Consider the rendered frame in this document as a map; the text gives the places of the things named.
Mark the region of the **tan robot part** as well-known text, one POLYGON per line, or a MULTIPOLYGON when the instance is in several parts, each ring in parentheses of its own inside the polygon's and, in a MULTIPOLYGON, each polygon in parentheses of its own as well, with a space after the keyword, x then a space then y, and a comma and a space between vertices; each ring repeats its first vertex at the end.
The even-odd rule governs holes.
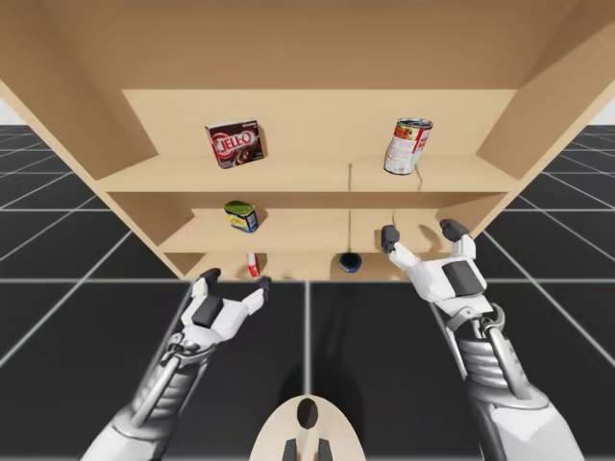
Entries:
POLYGON ((350 421, 334 404, 302 395, 268 417, 249 461, 366 461, 366 456, 350 421))

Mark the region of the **green and blue rectangular can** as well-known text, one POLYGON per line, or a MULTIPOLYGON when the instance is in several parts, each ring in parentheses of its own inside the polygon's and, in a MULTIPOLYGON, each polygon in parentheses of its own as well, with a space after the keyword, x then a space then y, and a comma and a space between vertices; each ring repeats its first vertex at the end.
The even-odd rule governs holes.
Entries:
POLYGON ((230 201, 224 205, 231 226, 252 233, 258 229, 256 208, 242 201, 230 201))

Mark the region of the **pale wooden shelf unit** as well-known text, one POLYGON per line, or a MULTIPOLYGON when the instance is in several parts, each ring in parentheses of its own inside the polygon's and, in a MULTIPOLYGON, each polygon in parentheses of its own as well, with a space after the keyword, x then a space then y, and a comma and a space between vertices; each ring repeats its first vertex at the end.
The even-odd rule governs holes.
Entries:
POLYGON ((0 0, 0 97, 182 279, 397 279, 382 226, 442 256, 615 97, 615 0, 0 0), (400 118, 433 123, 405 176, 400 118), (265 157, 222 169, 243 119, 265 157))

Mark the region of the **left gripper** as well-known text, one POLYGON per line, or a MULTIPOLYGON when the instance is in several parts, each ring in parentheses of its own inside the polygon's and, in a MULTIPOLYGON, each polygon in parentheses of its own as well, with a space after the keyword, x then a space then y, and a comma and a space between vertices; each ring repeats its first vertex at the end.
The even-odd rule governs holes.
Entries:
POLYGON ((192 300, 181 317, 186 328, 193 326, 201 332, 209 332, 218 338, 218 342, 234 338, 246 318, 267 304, 272 285, 269 277, 262 277, 254 292, 241 302, 232 301, 209 295, 220 276, 219 268, 211 268, 192 282, 192 300))

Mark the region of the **brown and red carton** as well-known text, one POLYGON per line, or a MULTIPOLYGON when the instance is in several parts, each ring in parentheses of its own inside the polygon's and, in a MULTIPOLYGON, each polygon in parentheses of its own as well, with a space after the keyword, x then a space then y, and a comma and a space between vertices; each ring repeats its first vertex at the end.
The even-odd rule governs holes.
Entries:
POLYGON ((206 125, 215 159, 222 169, 230 169, 265 157, 256 119, 206 125))

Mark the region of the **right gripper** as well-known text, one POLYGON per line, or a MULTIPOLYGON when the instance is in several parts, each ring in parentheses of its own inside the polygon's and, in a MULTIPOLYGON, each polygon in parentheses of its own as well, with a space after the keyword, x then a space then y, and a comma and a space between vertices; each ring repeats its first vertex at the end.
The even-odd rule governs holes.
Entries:
POLYGON ((422 261, 401 243, 394 225, 381 228, 381 248, 399 269, 411 269, 412 283, 425 301, 438 303, 481 295, 486 281, 473 260, 477 254, 475 240, 454 219, 442 219, 439 226, 443 236, 453 243, 449 258, 422 261))

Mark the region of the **red and white can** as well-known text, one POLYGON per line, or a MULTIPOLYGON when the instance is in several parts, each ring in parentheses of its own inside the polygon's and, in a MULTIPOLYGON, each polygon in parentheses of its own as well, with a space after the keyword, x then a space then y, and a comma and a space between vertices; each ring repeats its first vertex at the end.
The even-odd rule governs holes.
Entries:
POLYGON ((433 123, 424 118, 400 118, 395 125, 383 162, 388 173, 411 174, 430 137, 433 123))

